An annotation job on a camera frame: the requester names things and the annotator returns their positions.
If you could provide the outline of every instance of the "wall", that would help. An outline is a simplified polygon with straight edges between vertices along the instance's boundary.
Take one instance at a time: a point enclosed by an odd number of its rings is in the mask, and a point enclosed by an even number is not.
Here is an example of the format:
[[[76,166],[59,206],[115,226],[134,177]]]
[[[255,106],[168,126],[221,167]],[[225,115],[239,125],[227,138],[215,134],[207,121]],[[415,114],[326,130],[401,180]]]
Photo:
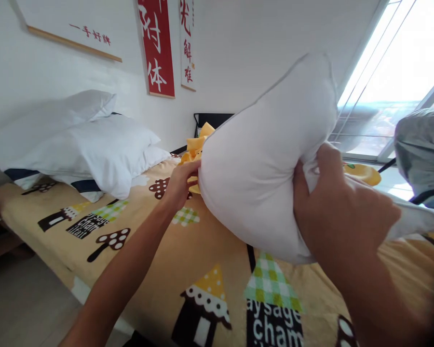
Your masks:
[[[240,110],[308,51],[328,51],[341,83],[378,2],[195,0],[193,93],[180,87],[179,0],[169,0],[176,90],[169,100],[147,95],[135,0],[100,0],[125,39],[121,64],[29,34],[14,0],[0,0],[0,126],[42,102],[95,88],[118,93],[116,111],[143,121],[173,150],[193,135],[194,112]]]
[[[100,89],[117,93],[116,111],[149,126],[162,139],[162,148],[184,146],[194,134],[195,95],[180,86],[178,0],[168,2],[175,100],[147,94],[136,1],[100,0],[100,6],[111,7],[109,20],[124,38],[119,47],[123,63],[29,34],[14,0],[0,0],[0,126],[46,101]]]
[[[201,0],[196,109],[236,112],[309,51],[330,54],[339,88],[379,0]]]

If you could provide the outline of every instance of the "bed sheet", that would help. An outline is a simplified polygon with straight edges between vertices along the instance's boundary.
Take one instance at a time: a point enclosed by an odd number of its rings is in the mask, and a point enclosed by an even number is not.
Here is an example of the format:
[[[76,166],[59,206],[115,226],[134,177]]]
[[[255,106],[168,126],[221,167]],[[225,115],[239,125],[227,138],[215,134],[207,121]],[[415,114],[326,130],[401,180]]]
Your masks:
[[[0,216],[66,286],[77,276],[92,287],[141,232],[176,165],[171,159],[143,173],[126,200],[105,195],[90,203],[61,183],[22,195],[5,184]],[[380,257],[411,309],[433,319],[434,246],[392,241]],[[317,264],[293,266],[253,249],[192,193],[122,317],[157,346],[357,345],[344,301]]]

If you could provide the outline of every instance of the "red banner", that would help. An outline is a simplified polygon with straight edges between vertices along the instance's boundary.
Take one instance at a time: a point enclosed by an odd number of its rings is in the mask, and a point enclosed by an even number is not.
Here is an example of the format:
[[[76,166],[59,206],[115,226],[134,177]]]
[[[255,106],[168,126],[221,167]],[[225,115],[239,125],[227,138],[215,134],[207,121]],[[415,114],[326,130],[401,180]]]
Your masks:
[[[138,0],[149,93],[175,98],[167,0]]]

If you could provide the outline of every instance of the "window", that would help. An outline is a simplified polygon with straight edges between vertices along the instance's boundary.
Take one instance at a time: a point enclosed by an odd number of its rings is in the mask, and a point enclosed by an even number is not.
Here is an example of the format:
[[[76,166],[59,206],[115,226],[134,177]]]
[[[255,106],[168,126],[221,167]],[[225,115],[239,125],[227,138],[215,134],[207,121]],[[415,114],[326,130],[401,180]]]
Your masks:
[[[338,102],[329,141],[344,157],[386,162],[399,120],[432,105],[434,0],[391,0]]]

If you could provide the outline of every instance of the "bed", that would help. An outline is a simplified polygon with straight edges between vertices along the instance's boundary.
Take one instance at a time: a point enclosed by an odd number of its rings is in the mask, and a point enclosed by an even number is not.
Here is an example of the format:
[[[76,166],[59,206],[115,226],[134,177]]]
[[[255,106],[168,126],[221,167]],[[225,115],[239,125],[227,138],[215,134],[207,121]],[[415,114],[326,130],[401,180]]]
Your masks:
[[[126,200],[105,194],[90,203],[62,183],[31,192],[5,184],[0,216],[70,290],[80,281],[92,287],[141,232],[177,163],[143,173]],[[433,319],[434,246],[400,239],[382,245],[380,257],[411,309]],[[192,193],[122,318],[157,346],[357,345],[341,295],[317,264],[293,266],[253,249]]]

